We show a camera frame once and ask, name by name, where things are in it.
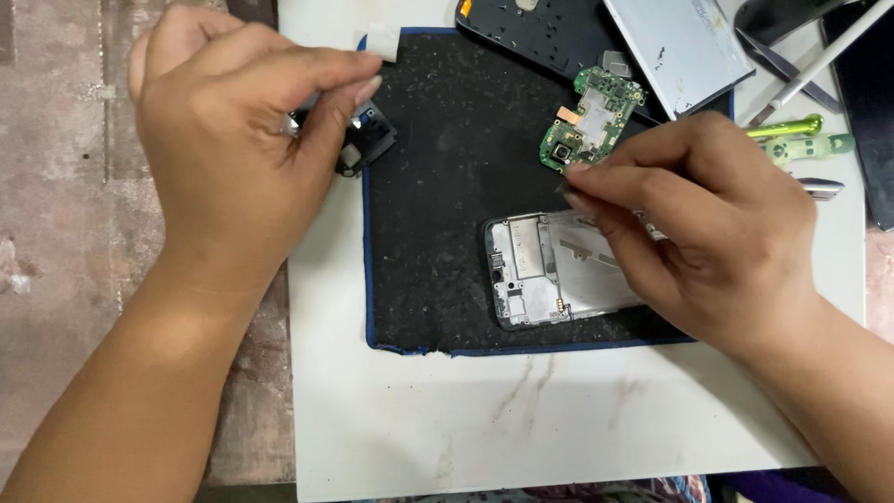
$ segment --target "hand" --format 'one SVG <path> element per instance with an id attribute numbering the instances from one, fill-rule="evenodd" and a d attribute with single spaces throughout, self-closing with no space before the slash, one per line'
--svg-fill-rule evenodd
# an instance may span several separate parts
<path id="1" fill-rule="evenodd" d="M 815 203 L 729 119 L 665 124 L 596 166 L 569 168 L 569 203 L 677 328 L 732 355 L 809 331 L 823 305 L 811 272 Z M 631 210 L 669 239 L 653 241 Z"/>
<path id="2" fill-rule="evenodd" d="M 137 132 L 165 222 L 159 261 L 211 289 L 266 288 L 333 180 L 379 56 L 300 47 L 266 26 L 173 4 L 130 57 Z M 319 99 L 297 140 L 283 115 Z"/>

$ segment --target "motherboard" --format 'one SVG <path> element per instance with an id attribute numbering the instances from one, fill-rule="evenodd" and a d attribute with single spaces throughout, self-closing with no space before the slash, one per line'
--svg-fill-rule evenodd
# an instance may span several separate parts
<path id="1" fill-rule="evenodd" d="M 578 73 L 574 90 L 581 95 L 577 110 L 560 108 L 540 144 L 540 161 L 559 173 L 573 162 L 593 164 L 609 155 L 647 94 L 639 84 L 599 66 Z"/>

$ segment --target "white table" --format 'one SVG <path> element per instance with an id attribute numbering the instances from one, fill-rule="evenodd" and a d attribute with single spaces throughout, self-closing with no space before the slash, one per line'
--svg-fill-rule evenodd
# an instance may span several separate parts
<path id="1" fill-rule="evenodd" d="M 300 44 L 352 49 L 371 21 L 452 26 L 455 4 L 280 0 L 280 25 Z M 776 48 L 803 67 L 821 49 L 818 31 L 808 26 Z M 834 94 L 828 72 L 817 82 Z M 758 69 L 737 88 L 738 122 L 781 86 Z M 771 121 L 815 111 L 798 96 Z M 827 132 L 846 130 L 843 116 L 822 113 Z M 863 323 L 864 193 L 856 158 L 791 166 L 797 176 L 847 185 L 819 205 L 814 276 L 821 293 Z M 300 501 L 815 462 L 751 380 L 706 345 L 454 359 L 370 349 L 362 235 L 360 181 L 340 179 L 289 259 Z"/>

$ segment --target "blue mat border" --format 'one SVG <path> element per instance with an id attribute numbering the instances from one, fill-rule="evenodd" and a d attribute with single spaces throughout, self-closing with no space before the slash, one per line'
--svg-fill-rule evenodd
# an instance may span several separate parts
<path id="1" fill-rule="evenodd" d="M 460 32 L 455 28 L 436 28 L 436 27 L 407 27 L 401 28 L 401 35 L 414 35 L 418 33 L 432 34 L 453 34 L 459 35 Z M 364 35 L 357 44 L 357 50 L 362 51 L 367 48 L 367 36 Z M 730 118 L 734 113 L 733 91 L 730 91 Z M 373 320 L 373 269 L 372 257 L 373 250 L 369 235 L 370 217 L 369 217 L 369 167 L 363 168 L 363 269 L 367 282 L 367 345 L 373 349 L 390 351 L 392 353 L 411 356 L 413 354 L 429 354 L 433 350 L 429 347 L 417 347 L 416 349 L 407 349 L 396 345 L 379 344 L 375 341 L 375 323 Z M 637 339 L 628 341 L 612 341 L 612 342 L 593 342 L 593 343 L 577 343 L 563 345 L 525 345 L 519 347 L 508 348 L 492 348 L 492 349 L 454 349 L 448 354 L 450 357 L 455 356 L 496 356 L 503 354 L 539 354 L 539 353 L 561 353 L 565 351 L 585 351 L 591 349 L 614 349 L 619 347 L 637 347 L 641 345 L 665 345 L 665 344 L 683 344 L 695 342 L 692 337 L 672 337 L 666 339 Z"/>

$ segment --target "black anti-static mat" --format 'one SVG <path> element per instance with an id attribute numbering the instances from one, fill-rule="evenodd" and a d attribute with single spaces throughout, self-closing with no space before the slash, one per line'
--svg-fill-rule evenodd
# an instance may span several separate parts
<path id="1" fill-rule="evenodd" d="M 375 103 L 397 144 L 368 170 L 367 341 L 412 354 L 493 354 L 677 342 L 647 307 L 505 331 L 493 311 L 483 223 L 568 206 L 538 148 L 570 81 L 457 33 L 404 34 Z M 622 138 L 642 132 L 634 120 Z"/>

